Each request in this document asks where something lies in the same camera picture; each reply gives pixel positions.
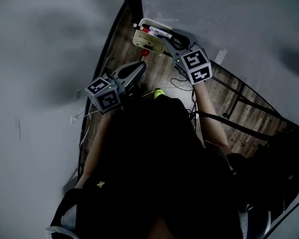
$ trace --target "yellow logo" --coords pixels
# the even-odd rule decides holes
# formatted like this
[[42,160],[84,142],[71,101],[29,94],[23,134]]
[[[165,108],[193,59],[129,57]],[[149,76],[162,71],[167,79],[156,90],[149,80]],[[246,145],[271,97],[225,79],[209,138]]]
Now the yellow logo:
[[101,188],[104,184],[105,184],[105,182],[100,181],[99,184],[97,184],[97,186],[99,186],[99,188]]

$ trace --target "marker pen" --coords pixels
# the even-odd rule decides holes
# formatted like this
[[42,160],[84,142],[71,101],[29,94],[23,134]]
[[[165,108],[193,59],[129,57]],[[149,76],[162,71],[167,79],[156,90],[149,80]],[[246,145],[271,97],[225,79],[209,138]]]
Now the marker pen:
[[148,30],[147,28],[145,28],[145,27],[140,27],[140,31],[143,31],[143,32],[145,32],[145,33],[147,33],[147,34],[149,34],[149,35],[152,35],[152,36],[155,36],[155,37],[157,37],[157,34],[155,34],[154,32],[152,32],[152,31],[150,31],[150,30]]
[[153,27],[153,26],[150,26],[150,25],[147,25],[147,24],[143,24],[142,26],[145,27],[145,28],[147,28],[147,29],[149,29],[149,30],[151,30],[151,31],[153,31],[155,34],[159,34],[159,35],[165,36],[165,37],[167,37],[169,39],[174,39],[174,37],[171,34],[165,32],[163,30],[160,30],[160,29],[158,29],[156,27]]

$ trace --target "green object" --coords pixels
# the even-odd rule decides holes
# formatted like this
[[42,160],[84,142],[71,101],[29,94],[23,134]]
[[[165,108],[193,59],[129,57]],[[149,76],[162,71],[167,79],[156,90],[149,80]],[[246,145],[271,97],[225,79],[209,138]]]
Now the green object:
[[159,95],[164,95],[164,96],[165,96],[165,93],[164,93],[164,91],[161,90],[161,89],[156,89],[155,92],[154,92],[154,100],[155,100]]

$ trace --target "wire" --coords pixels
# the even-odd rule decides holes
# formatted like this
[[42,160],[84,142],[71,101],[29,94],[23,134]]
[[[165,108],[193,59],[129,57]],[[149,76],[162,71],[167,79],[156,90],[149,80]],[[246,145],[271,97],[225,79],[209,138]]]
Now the wire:
[[[165,87],[165,88],[158,88],[158,89],[160,89],[160,90],[162,90],[162,89],[175,89],[175,88],[178,88],[178,89],[180,89],[180,90],[183,90],[183,89],[181,89],[181,88],[179,88],[179,87],[181,87],[180,85],[175,85],[175,84],[173,84],[175,87]],[[153,92],[155,92],[156,90],[153,90],[153,91],[151,91],[151,92],[149,92],[149,93],[147,93],[147,94],[145,94],[144,96],[142,96],[142,98],[143,97],[145,97],[145,96],[147,96],[147,95],[149,95],[149,94],[151,94],[151,93],[153,93]]]
[[80,142],[79,150],[80,150],[80,148],[81,148],[81,146],[82,146],[82,144],[83,144],[83,142],[84,142],[86,136],[88,135],[88,132],[89,132],[89,129],[90,129],[90,125],[91,125],[91,121],[92,121],[91,114],[93,114],[93,113],[97,113],[97,112],[99,112],[99,110],[97,110],[97,111],[95,111],[95,112],[88,113],[88,114],[86,114],[86,115],[83,116],[83,117],[74,117],[74,118],[77,120],[77,119],[81,119],[81,118],[84,118],[84,117],[86,117],[86,116],[89,116],[89,119],[90,119],[89,126],[88,126],[88,128],[86,129],[86,132],[85,132],[85,134],[84,134],[84,137],[83,137],[82,141]]
[[174,68],[176,68],[176,70],[178,71],[179,74],[181,74],[186,80],[189,80],[187,73],[178,65],[174,66]]
[[185,89],[182,89],[180,87],[189,87],[189,86],[180,86],[180,85],[176,85],[172,82],[172,80],[177,80],[177,81],[180,81],[180,82],[187,82],[187,80],[179,80],[177,78],[171,78],[170,80],[170,83],[172,83],[176,88],[180,89],[180,90],[184,90],[184,91],[192,91],[193,89],[190,89],[190,90],[185,90]]
[[90,115],[90,114],[97,113],[97,112],[99,112],[99,110],[97,110],[97,111],[95,111],[95,112],[88,113],[88,114],[86,114],[85,116],[82,116],[82,117],[77,117],[77,116],[79,116],[80,114],[83,113],[83,112],[81,112],[80,114],[78,114],[77,116],[75,116],[74,119],[75,119],[75,120],[77,120],[77,119],[81,119],[81,118],[84,118],[84,117],[86,117],[86,116],[88,116],[88,115]]
[[81,148],[81,146],[82,146],[82,144],[83,144],[83,142],[84,142],[86,136],[88,135],[88,132],[89,132],[89,129],[90,129],[90,125],[91,125],[91,120],[92,120],[91,114],[87,114],[87,116],[89,116],[89,118],[90,118],[90,122],[89,122],[89,126],[88,126],[88,128],[86,129],[86,132],[85,132],[85,134],[84,134],[84,137],[83,137],[82,141],[80,142],[79,149]]
[[196,98],[195,98],[195,92],[194,92],[194,90],[191,93],[191,100],[194,103],[194,106],[193,106],[193,109],[191,110],[189,118],[192,120],[193,130],[196,133],[196,126],[197,126],[197,119],[196,119],[197,105],[196,105]]

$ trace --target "person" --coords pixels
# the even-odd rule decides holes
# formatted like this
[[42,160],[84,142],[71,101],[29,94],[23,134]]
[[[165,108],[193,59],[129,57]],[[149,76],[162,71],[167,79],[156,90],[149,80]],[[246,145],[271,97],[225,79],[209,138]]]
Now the person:
[[[193,89],[198,110],[215,115],[205,83]],[[200,124],[206,148],[182,102],[161,89],[104,113],[83,175],[51,225],[79,238],[242,238],[225,131],[213,119]]]

